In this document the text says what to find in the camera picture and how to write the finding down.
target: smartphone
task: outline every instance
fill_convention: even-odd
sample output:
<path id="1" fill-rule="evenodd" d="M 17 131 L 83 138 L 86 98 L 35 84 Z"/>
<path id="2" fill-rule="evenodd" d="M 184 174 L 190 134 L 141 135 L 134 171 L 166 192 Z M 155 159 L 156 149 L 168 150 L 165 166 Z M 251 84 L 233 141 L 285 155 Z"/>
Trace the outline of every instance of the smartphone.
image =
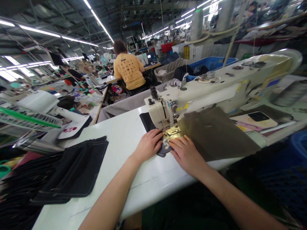
<path id="1" fill-rule="evenodd" d="M 237 117 L 231 117 L 230 119 L 238 121 L 238 123 L 241 121 L 243 124 L 250 124 L 261 129 L 272 128 L 278 125 L 276 121 L 274 121 L 263 112 L 248 113 Z M 241 126 L 237 124 L 237 126 L 244 132 L 254 131 L 254 129 L 247 128 L 247 125 Z"/>

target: work table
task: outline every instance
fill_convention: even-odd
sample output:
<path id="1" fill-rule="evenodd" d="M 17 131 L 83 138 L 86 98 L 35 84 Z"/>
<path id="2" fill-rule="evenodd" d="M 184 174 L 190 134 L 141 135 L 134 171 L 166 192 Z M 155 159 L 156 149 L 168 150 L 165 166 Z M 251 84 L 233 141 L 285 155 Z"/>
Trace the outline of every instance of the work table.
<path id="1" fill-rule="evenodd" d="M 301 103 L 297 107 L 307 108 L 307 105 Z M 289 110 L 290 108 L 279 107 L 278 109 Z M 97 139 L 106 135 L 109 145 L 92 193 L 84 198 L 72 198 L 66 204 L 45 205 L 33 230 L 78 229 L 90 208 L 145 134 L 145 128 L 139 117 L 141 113 L 145 112 L 148 112 L 147 107 L 142 106 L 87 127 L 74 140 L 61 142 L 60 145 L 66 148 L 85 140 Z M 298 119 L 306 119 L 306 116 L 305 113 L 294 113 L 294 117 Z M 251 132 L 249 136 L 262 148 L 266 146 L 266 140 L 258 132 Z M 240 159 L 239 157 L 222 159 L 208 162 L 208 164 L 220 170 Z M 154 156 L 143 163 L 137 172 L 130 187 L 121 219 L 143 210 L 195 181 L 196 179 L 188 175 L 171 154 L 167 154 L 165 158 Z"/>

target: phone case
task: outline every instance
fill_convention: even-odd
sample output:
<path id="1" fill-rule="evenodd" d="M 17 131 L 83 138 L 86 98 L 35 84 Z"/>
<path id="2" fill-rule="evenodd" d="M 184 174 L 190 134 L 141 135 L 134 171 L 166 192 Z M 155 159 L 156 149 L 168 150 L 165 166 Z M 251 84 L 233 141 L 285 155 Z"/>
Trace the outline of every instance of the phone case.
<path id="1" fill-rule="evenodd" d="M 263 112 L 253 112 L 253 113 L 262 113 L 263 115 L 267 116 L 265 113 Z M 253 120 L 249 114 L 253 114 L 253 113 L 248 113 L 248 114 L 244 114 L 244 115 L 241 115 L 241 116 L 237 116 L 237 117 L 232 117 L 231 120 L 235 120 L 235 121 L 238 121 L 238 122 L 242 122 L 242 124 L 249 124 L 249 125 L 252 125 L 254 127 L 257 127 L 257 128 L 261 128 L 261 129 L 267 129 L 267 128 L 272 128 L 272 127 L 276 127 L 278 125 L 278 123 L 276 121 L 274 121 L 272 118 L 270 118 L 269 116 L 267 116 L 269 119 L 267 120 L 263 120 L 263 121 L 255 121 Z M 247 128 L 246 126 L 244 125 L 239 125 L 239 123 L 237 124 L 237 126 L 242 130 L 244 131 L 245 133 L 246 132 L 251 132 L 251 131 L 255 131 L 256 129 L 250 129 L 250 128 Z"/>

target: industrial sewing machine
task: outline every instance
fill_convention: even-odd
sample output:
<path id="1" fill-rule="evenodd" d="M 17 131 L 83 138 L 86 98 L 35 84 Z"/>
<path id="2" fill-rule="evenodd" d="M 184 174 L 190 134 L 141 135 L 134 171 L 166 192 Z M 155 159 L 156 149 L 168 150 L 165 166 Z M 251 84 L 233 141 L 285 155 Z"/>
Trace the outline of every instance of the industrial sewing machine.
<path id="1" fill-rule="evenodd" d="M 145 104 L 154 125 L 165 131 L 186 112 L 217 104 L 230 113 L 247 102 L 268 97 L 279 81 L 301 62 L 301 53 L 292 49 L 255 56 L 207 72 L 190 82 L 186 82 L 185 76 L 180 87 L 168 86 L 163 92 L 151 88 Z"/>

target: blue bin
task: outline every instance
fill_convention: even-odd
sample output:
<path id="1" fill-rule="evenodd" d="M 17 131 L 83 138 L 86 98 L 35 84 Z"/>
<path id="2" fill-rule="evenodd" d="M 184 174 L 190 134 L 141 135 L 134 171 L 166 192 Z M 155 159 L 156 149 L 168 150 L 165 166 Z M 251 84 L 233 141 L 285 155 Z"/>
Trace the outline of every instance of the blue bin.
<path id="1" fill-rule="evenodd" d="M 225 60 L 224 57 L 206 57 L 190 64 L 189 66 L 193 69 L 194 73 L 199 72 L 202 66 L 206 66 L 209 71 L 215 71 L 223 67 L 224 60 Z M 237 58 L 229 57 L 226 66 L 236 63 L 237 61 L 238 61 Z M 187 82 L 192 81 L 194 80 L 195 77 L 196 76 L 188 75 L 186 77 L 186 81 Z"/>
<path id="2" fill-rule="evenodd" d="M 307 130 L 293 134 L 287 147 L 256 175 L 280 204 L 307 226 Z"/>

